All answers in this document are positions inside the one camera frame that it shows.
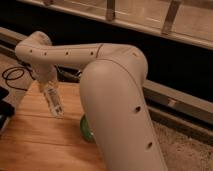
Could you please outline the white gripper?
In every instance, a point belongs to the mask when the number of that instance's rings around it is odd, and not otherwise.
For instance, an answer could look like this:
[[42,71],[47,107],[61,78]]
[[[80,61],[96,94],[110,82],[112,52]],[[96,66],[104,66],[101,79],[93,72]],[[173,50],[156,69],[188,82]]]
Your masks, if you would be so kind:
[[57,71],[52,65],[35,65],[33,67],[35,78],[40,87],[46,86],[48,83],[57,82]]

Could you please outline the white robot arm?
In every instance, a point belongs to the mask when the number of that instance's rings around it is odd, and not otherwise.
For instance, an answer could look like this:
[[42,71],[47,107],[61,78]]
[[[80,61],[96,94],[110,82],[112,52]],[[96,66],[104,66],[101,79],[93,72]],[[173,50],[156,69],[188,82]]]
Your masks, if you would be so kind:
[[132,45],[95,43],[54,46],[36,31],[15,47],[45,84],[58,66],[82,72],[80,99],[108,171],[168,171],[145,102],[148,74],[143,52]]

